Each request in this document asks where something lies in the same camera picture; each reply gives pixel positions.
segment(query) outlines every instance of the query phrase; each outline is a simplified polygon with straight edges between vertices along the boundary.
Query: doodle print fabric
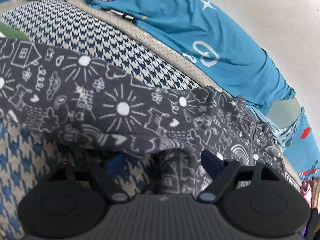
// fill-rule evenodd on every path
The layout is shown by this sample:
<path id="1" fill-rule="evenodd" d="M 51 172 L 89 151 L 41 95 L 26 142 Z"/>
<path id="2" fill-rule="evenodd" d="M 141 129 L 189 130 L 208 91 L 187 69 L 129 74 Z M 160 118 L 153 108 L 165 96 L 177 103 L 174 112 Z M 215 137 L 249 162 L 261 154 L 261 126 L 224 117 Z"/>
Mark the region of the doodle print fabric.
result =
<path id="1" fill-rule="evenodd" d="M 270 127 L 247 112 L 244 98 L 213 87 L 148 87 L 103 60 L 30 41 L 2 38 L 0 48 L 4 119 L 65 145 L 162 153 L 162 193 L 197 195 L 211 182 L 200 165 L 204 149 L 284 174 Z"/>

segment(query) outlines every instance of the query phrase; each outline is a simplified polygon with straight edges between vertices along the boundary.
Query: white star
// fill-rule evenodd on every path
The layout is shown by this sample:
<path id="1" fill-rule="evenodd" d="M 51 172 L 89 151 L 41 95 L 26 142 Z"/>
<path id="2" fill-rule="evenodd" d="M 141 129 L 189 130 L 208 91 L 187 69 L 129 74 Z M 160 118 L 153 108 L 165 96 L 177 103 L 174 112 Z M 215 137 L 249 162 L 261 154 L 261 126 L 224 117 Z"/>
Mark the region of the white star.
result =
<path id="1" fill-rule="evenodd" d="M 216 8 L 211 5 L 210 1 L 204 1 L 204 0 L 200 0 L 200 1 L 203 3 L 202 10 L 206 9 L 207 7 L 216 10 Z"/>

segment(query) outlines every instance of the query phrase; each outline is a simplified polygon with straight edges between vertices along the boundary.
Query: blue shirt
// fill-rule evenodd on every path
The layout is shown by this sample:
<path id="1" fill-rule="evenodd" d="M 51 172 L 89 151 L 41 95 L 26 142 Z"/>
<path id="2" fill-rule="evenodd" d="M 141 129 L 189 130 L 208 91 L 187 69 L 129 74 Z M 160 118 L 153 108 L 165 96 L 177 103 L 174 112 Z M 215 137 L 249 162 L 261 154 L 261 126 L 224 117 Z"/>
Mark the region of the blue shirt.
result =
<path id="1" fill-rule="evenodd" d="M 294 97 L 271 58 L 209 0 L 85 0 L 133 22 L 193 62 L 233 96 L 267 114 L 272 102 Z"/>

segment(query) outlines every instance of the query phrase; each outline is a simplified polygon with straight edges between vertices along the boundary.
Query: houndstooth fabric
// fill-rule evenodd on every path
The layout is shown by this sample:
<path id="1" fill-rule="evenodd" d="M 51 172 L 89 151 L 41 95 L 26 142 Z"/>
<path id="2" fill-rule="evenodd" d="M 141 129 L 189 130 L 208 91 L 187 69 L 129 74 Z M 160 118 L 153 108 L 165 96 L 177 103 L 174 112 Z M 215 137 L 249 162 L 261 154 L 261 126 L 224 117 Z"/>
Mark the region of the houndstooth fabric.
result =
<path id="1" fill-rule="evenodd" d="M 0 21 L 31 41 L 101 58 L 152 87 L 200 87 L 121 31 L 62 0 L 28 3 L 3 14 Z"/>
<path id="2" fill-rule="evenodd" d="M 121 31 L 64 1 L 34 1 L 1 15 L 0 22 L 24 32 L 32 41 L 102 58 L 150 86 L 199 87 Z M 17 218 L 17 205 L 57 163 L 77 164 L 103 157 L 100 152 L 59 145 L 0 119 L 0 238 L 21 239 L 24 236 Z M 150 157 L 138 161 L 127 158 L 115 181 L 129 195 L 144 192 L 153 183 L 151 175 L 156 176 L 156 162 Z"/>
<path id="3" fill-rule="evenodd" d="M 291 175 L 286 171 L 284 174 L 284 178 L 286 179 L 287 182 L 289 182 L 292 187 L 294 187 L 299 193 L 301 193 L 301 189 L 297 182 L 291 177 Z"/>

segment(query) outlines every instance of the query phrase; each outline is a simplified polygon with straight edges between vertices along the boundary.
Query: pink fabric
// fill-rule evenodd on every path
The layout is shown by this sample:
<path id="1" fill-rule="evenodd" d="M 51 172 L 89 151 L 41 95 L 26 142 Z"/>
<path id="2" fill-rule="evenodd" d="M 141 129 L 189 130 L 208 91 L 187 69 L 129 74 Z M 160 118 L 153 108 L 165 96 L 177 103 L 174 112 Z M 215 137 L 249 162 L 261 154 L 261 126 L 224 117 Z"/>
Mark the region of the pink fabric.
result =
<path id="1" fill-rule="evenodd" d="M 310 186 L 311 182 L 312 182 L 312 178 L 307 179 L 302 183 L 302 186 L 301 186 L 301 195 L 308 202 L 310 208 L 311 208 L 311 198 L 312 198 L 312 189 Z"/>

